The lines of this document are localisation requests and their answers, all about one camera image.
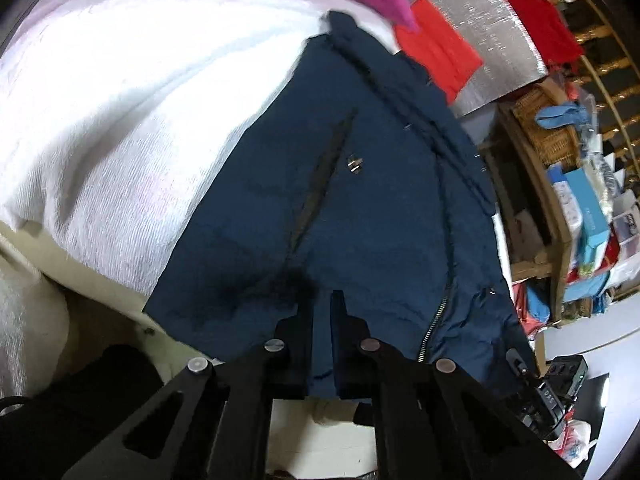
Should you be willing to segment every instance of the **white floor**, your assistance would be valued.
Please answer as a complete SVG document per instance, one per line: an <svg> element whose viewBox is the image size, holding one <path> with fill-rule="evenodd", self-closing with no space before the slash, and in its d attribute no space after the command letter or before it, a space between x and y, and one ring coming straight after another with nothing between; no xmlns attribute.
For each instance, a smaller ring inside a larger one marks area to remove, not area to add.
<svg viewBox="0 0 640 480"><path fill-rule="evenodd" d="M277 400L273 405L267 471L296 478L341 478L376 469L373 428L340 422L321 426L312 418L314 400Z"/></svg>

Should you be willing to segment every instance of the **black bag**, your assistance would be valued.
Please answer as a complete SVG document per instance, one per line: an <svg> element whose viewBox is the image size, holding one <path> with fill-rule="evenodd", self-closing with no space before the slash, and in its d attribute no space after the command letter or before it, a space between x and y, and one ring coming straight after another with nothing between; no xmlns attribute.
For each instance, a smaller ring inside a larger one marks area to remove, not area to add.
<svg viewBox="0 0 640 480"><path fill-rule="evenodd" d="M111 346L81 372L0 416L0 478L58 480L162 387L147 357Z"/></svg>

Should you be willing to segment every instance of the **black device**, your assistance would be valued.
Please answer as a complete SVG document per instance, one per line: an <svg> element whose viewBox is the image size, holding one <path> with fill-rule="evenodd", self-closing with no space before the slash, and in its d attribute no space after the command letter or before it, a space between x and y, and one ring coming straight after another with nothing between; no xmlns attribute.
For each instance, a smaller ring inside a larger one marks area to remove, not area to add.
<svg viewBox="0 0 640 480"><path fill-rule="evenodd" d="M419 363L371 338L340 291L330 308L335 386L372 401L381 480L578 478L455 362ZM192 359L63 480L263 479L273 399L306 396L311 336L299 306L232 362Z"/></svg>
<svg viewBox="0 0 640 480"><path fill-rule="evenodd" d="M587 361L581 355L556 357L549 363L545 381L570 409L577 400L578 390L584 383L588 370Z"/></svg>
<svg viewBox="0 0 640 480"><path fill-rule="evenodd" d="M507 352L511 370L523 384L507 405L516 417L544 440L556 440L565 427L564 416L573 407L587 375L581 355L557 357L539 378L528 370L517 351Z"/></svg>

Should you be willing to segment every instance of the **black metal bracket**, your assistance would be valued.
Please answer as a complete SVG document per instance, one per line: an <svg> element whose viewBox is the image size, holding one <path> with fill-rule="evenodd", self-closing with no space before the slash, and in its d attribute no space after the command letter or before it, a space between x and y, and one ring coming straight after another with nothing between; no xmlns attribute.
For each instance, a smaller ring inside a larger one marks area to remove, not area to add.
<svg viewBox="0 0 640 480"><path fill-rule="evenodd" d="M448 359L405 358L331 299L335 385L371 399L379 478L573 480L574 471ZM312 312L274 339L213 367L191 360L63 480L262 480L273 399L307 393Z"/></svg>

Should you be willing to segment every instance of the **white blanket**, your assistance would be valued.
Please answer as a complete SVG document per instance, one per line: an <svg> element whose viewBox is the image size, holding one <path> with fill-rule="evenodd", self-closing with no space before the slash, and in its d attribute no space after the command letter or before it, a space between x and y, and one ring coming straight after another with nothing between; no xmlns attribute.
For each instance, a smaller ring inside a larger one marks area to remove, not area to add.
<svg viewBox="0 0 640 480"><path fill-rule="evenodd" d="M305 0L41 0L0 59L0 220L149 294L326 10ZM360 25L394 48L375 13Z"/></svg>

